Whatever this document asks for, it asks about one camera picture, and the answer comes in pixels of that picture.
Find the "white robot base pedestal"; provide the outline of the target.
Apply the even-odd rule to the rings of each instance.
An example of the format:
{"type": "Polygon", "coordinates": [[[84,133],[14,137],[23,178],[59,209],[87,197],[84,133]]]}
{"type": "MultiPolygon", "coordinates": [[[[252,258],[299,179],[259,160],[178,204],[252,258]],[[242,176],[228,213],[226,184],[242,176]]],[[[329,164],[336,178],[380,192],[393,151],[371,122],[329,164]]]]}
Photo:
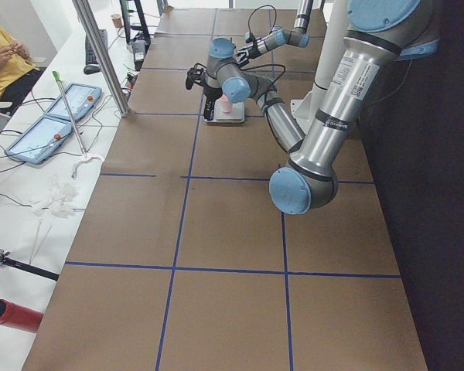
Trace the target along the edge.
{"type": "Polygon", "coordinates": [[[347,5],[347,0],[334,2],[312,89],[302,100],[291,100],[290,103],[292,115],[305,133],[308,132],[345,53],[343,37],[349,26],[347,5]]]}

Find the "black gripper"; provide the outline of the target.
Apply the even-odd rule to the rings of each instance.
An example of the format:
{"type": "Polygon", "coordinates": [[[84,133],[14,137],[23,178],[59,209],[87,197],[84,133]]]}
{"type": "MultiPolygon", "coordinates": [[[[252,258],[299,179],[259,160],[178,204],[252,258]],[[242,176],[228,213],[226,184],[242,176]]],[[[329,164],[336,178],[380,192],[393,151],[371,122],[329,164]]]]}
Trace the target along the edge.
{"type": "Polygon", "coordinates": [[[223,91],[217,80],[203,80],[203,93],[206,97],[203,119],[210,122],[213,120],[215,102],[222,97],[223,91]]]}
{"type": "Polygon", "coordinates": [[[253,43],[243,46],[237,51],[238,64],[249,64],[251,60],[256,59],[258,57],[258,47],[253,43]]]}

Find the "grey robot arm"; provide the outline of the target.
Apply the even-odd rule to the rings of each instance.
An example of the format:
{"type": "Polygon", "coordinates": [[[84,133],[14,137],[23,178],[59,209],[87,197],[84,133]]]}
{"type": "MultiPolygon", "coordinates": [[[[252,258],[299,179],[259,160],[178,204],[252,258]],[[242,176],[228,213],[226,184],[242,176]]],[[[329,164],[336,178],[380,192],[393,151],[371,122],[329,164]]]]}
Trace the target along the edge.
{"type": "Polygon", "coordinates": [[[237,63],[240,67],[246,66],[253,59],[258,58],[274,49],[283,45],[290,45],[299,48],[306,48],[309,44],[309,34],[307,33],[312,11],[313,0],[301,1],[293,29],[285,29],[280,25],[273,24],[269,33],[264,37],[256,37],[251,28],[252,16],[264,8],[271,8],[274,11],[274,16],[277,19],[277,10],[271,5],[262,5],[256,8],[249,16],[247,21],[247,32],[244,35],[246,45],[237,51],[237,63]]]}
{"type": "Polygon", "coordinates": [[[312,90],[288,108],[274,83],[245,70],[252,59],[281,46],[304,48],[312,3],[299,4],[292,29],[275,26],[267,36],[247,35],[236,49],[225,38],[210,44],[206,68],[190,74],[206,96],[204,116],[216,100],[253,100],[264,113],[287,164],[270,178],[272,202],[298,215],[328,204],[338,181],[333,162],[353,129],[375,78],[389,63],[432,55],[438,47],[439,1],[337,1],[326,30],[312,90]]]}

